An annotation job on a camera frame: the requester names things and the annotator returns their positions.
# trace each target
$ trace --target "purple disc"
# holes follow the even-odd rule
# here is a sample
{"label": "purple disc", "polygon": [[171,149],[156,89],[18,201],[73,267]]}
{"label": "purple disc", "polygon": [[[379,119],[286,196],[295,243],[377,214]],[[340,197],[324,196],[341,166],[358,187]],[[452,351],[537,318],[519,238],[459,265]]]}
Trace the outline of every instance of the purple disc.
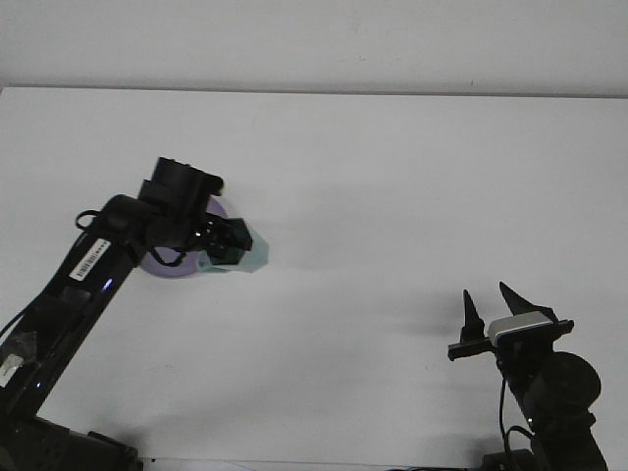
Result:
{"label": "purple disc", "polygon": [[[227,217],[227,211],[223,208],[223,205],[216,201],[215,198],[209,198],[209,204],[207,205],[208,213],[215,214],[222,218]],[[172,248],[157,247],[157,253],[165,261],[170,262],[179,256],[179,253]],[[144,259],[139,265],[144,271],[161,278],[181,278],[188,277],[198,272],[198,257],[200,252],[188,252],[181,265],[177,267],[166,267],[153,258],[150,253],[147,253]]]}

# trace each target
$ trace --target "white table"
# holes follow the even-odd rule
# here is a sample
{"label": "white table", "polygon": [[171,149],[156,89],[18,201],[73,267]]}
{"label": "white table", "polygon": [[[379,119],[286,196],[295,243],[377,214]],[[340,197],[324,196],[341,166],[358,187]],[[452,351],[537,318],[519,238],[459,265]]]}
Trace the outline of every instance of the white table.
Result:
{"label": "white table", "polygon": [[[159,155],[225,178],[270,264],[137,271],[41,411],[145,456],[472,465],[499,451],[499,374],[450,363],[464,288],[574,319],[602,377],[611,468],[628,432],[628,101],[7,88],[2,321],[43,287],[73,218],[135,195]],[[522,421],[508,402],[507,423]]]}

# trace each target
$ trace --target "robotic arm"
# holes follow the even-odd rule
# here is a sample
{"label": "robotic arm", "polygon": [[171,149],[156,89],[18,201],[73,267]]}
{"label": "robotic arm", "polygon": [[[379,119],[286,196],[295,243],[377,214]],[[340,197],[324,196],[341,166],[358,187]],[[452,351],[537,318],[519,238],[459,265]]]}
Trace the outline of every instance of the robotic arm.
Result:
{"label": "robotic arm", "polygon": [[[138,198],[118,195],[100,212],[78,216],[83,233],[43,292],[14,319],[17,325],[0,346],[1,471],[142,469],[135,449],[98,434],[76,434],[36,413],[146,253],[168,266],[198,250],[218,263],[237,264],[251,249],[242,219],[205,213],[210,196],[222,187],[219,177],[160,158]],[[83,216],[93,216],[87,227],[79,224]],[[162,260],[158,246],[173,248],[179,256]]]}
{"label": "robotic arm", "polygon": [[493,321],[485,337],[484,322],[465,291],[465,325],[448,356],[453,361],[485,351],[495,355],[534,432],[515,428],[529,435],[534,455],[510,451],[502,429],[506,453],[485,456],[481,470],[606,471],[591,434],[596,418],[589,412],[602,389],[600,377],[581,357],[553,350],[554,341],[571,332],[573,321],[559,321],[550,308],[532,304],[504,283],[499,288],[513,316]]}

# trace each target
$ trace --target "wire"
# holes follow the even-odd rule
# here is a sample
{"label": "wire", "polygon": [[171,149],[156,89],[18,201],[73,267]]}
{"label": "wire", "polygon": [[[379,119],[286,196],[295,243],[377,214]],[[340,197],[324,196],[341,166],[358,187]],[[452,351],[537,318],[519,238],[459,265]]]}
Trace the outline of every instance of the wire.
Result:
{"label": "wire", "polygon": [[517,460],[514,458],[512,454],[512,449],[510,448],[510,434],[512,432],[518,432],[521,435],[526,436],[529,440],[532,440],[533,435],[519,425],[513,425],[507,431],[503,426],[503,403],[506,394],[506,379],[503,378],[501,380],[501,391],[499,392],[499,431],[501,432],[501,439],[503,440],[503,451],[505,452],[507,460],[512,464],[512,467],[515,471],[521,471],[521,467]]}
{"label": "wire", "polygon": [[80,220],[84,218],[85,216],[92,216],[95,218],[99,214],[100,214],[100,211],[96,211],[94,209],[88,209],[87,211],[83,211],[82,213],[78,214],[78,216],[75,218],[75,226],[77,226],[77,228],[84,231],[85,229],[87,229],[87,226],[84,226],[83,224],[81,224]]}
{"label": "wire", "polygon": [[0,331],[0,340],[5,336],[5,334],[7,332],[9,332],[9,329],[11,329],[13,327],[13,325],[18,322],[22,316],[24,316],[24,312],[21,312],[20,314],[18,314],[16,317],[14,317],[13,319],[11,319],[6,326],[4,326],[2,328],[2,330]]}

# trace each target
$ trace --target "white wall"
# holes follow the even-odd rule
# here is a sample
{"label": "white wall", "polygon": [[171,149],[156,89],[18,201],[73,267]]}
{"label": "white wall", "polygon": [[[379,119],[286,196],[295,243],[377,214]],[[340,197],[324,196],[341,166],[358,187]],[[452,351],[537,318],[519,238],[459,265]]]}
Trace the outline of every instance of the white wall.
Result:
{"label": "white wall", "polygon": [[628,2],[3,0],[5,83],[628,94]]}

